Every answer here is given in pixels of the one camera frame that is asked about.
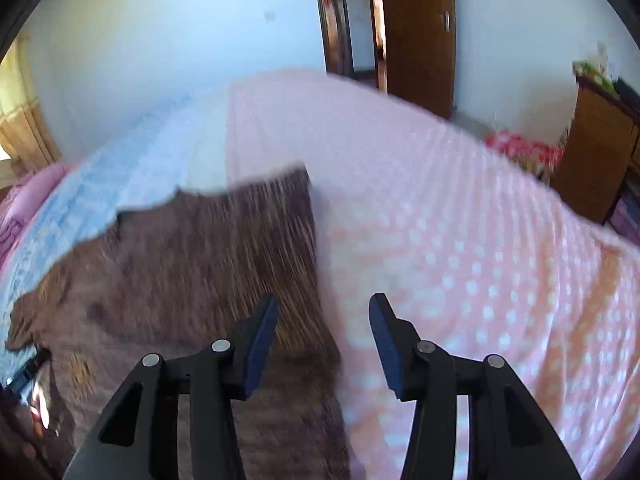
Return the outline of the yellow patterned curtain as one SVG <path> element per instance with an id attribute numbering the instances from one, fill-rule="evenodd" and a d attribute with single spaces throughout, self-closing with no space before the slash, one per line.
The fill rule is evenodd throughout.
<path id="1" fill-rule="evenodd" d="M 39 171 L 61 157 L 44 119 L 21 37 L 1 62 L 1 147 L 20 174 Z"/>

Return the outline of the red patterned bag on floor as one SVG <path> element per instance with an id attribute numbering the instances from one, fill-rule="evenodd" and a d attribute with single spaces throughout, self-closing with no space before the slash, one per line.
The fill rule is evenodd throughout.
<path id="1" fill-rule="evenodd" d="M 563 143 L 547 144 L 508 130 L 491 133 L 485 144 L 544 182 L 550 181 L 564 154 Z"/>

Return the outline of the green cloth on desk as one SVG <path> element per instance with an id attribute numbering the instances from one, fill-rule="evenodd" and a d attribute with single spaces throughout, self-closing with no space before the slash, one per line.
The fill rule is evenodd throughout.
<path id="1" fill-rule="evenodd" d="M 613 83 L 608 76 L 601 72 L 600 68 L 588 61 L 574 61 L 572 70 L 577 78 L 586 78 L 606 91 L 613 90 Z"/>

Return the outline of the brown wooden desk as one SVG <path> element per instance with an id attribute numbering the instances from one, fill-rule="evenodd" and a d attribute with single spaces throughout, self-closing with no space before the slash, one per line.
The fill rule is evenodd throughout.
<path id="1" fill-rule="evenodd" d="M 563 156 L 550 185 L 576 214 L 597 224 L 612 214 L 639 141 L 639 112 L 578 76 Z"/>

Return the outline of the brown knitted sun-pattern sweater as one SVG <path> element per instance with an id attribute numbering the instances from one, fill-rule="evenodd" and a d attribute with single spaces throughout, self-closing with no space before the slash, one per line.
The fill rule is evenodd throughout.
<path id="1" fill-rule="evenodd" d="M 6 348 L 52 354 L 43 372 L 51 427 L 39 446 L 55 472 L 145 353 L 202 350 L 269 292 L 277 337 L 257 391 L 233 408 L 247 477 L 349 477 L 340 352 L 320 306 L 309 188 L 299 167 L 224 194 L 179 192 L 121 211 L 14 301 Z"/>

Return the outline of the pink and blue bedsheet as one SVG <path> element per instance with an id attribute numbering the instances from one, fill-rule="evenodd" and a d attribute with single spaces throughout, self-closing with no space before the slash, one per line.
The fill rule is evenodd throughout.
<path id="1" fill-rule="evenodd" d="M 68 174 L 1 271 L 1 371 L 12 304 L 121 211 L 307 171 L 320 306 L 340 352 L 350 475 L 395 479 L 411 410 L 386 388 L 368 322 L 384 292 L 447 351 L 500 353 L 585 479 L 639 429 L 639 251 L 426 110 L 340 78 L 280 70 L 150 115 Z"/>

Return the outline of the brown wooden door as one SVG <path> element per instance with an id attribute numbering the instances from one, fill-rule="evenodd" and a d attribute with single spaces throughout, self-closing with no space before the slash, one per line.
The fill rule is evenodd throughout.
<path id="1" fill-rule="evenodd" d="M 387 91 L 448 119 L 454 106 L 454 0 L 383 0 Z"/>

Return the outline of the purple books under desk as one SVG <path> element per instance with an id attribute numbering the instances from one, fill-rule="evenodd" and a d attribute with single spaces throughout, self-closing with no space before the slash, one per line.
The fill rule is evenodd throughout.
<path id="1" fill-rule="evenodd" d="M 623 184 L 608 224 L 613 230 L 632 244 L 640 245 L 639 195 Z"/>

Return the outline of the pink folded blanket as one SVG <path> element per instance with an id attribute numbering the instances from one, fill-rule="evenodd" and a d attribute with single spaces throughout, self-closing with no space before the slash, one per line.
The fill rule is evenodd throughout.
<path id="1" fill-rule="evenodd" d="M 17 246 L 29 223 L 75 165 L 57 162 L 36 174 L 28 174 L 13 185 L 1 202 L 1 264 Z"/>

